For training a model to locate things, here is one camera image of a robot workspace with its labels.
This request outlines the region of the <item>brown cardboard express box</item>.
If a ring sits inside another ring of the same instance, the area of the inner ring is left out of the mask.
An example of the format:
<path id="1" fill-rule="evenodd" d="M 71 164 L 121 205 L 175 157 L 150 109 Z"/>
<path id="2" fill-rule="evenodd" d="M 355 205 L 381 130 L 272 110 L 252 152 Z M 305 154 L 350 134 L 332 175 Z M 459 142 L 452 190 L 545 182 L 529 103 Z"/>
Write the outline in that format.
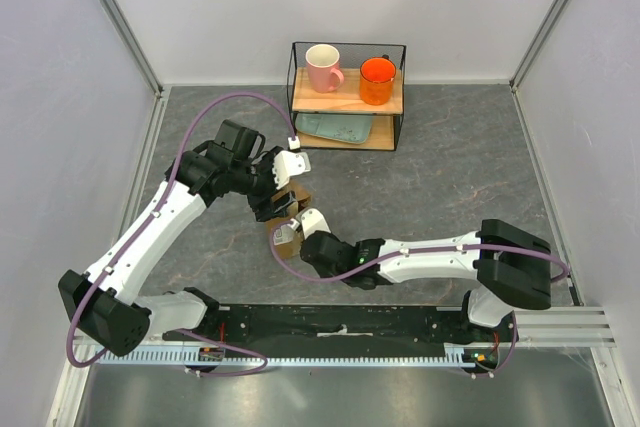
<path id="1" fill-rule="evenodd" d="M 276 252 L 284 260 L 289 260 L 299 255 L 302 237 L 289 227 L 277 228 L 277 225 L 279 222 L 292 220 L 302 210 L 310 207 L 312 202 L 311 193 L 302 184 L 294 180 L 291 180 L 287 186 L 276 193 L 271 200 L 277 202 L 284 198 L 287 193 L 291 193 L 294 196 L 294 202 L 286 208 L 285 217 L 274 218 L 265 223 L 267 231 L 274 235 Z"/>

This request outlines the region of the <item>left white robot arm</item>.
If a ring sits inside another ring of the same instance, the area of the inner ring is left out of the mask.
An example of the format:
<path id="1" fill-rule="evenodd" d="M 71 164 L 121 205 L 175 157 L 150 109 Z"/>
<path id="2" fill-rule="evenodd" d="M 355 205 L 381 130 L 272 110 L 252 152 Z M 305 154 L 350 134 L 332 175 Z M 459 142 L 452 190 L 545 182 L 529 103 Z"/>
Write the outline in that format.
<path id="1" fill-rule="evenodd" d="M 259 222 L 282 218 L 294 196 L 285 188 L 310 169 L 297 136 L 285 148 L 264 148 L 256 130 L 224 121 L 216 137 L 180 153 L 140 216 L 83 273 L 65 272 L 58 290 L 70 320 L 66 347 L 81 330 L 105 352 L 122 357 L 145 338 L 186 329 L 208 340 L 219 329 L 216 303 L 194 288 L 167 298 L 139 292 L 164 253 L 214 201 L 244 196 Z"/>

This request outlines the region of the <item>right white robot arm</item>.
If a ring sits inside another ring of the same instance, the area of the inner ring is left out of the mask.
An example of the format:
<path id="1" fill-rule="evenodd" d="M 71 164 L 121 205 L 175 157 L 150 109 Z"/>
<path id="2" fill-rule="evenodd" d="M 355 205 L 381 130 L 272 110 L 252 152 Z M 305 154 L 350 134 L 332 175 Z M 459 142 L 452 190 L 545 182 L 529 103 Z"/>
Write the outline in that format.
<path id="1" fill-rule="evenodd" d="M 302 217 L 301 259 L 323 279 L 362 290 L 414 280 L 461 279 L 466 296 L 458 328 L 483 339 L 514 309 L 551 307 L 551 248 L 545 240 L 497 219 L 452 238 L 400 241 L 373 238 L 353 245 L 331 233 L 324 219 Z"/>

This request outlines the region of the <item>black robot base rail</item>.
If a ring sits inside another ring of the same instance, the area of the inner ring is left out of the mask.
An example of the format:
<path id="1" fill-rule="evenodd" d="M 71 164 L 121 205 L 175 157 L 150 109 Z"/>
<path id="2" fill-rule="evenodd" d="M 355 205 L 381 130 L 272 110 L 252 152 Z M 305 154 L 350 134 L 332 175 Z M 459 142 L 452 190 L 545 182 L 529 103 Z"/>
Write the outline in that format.
<path id="1" fill-rule="evenodd" d="M 459 308 L 229 304 L 195 333 L 270 358 L 440 357 L 447 344 L 510 342 L 513 316 L 480 327 Z"/>

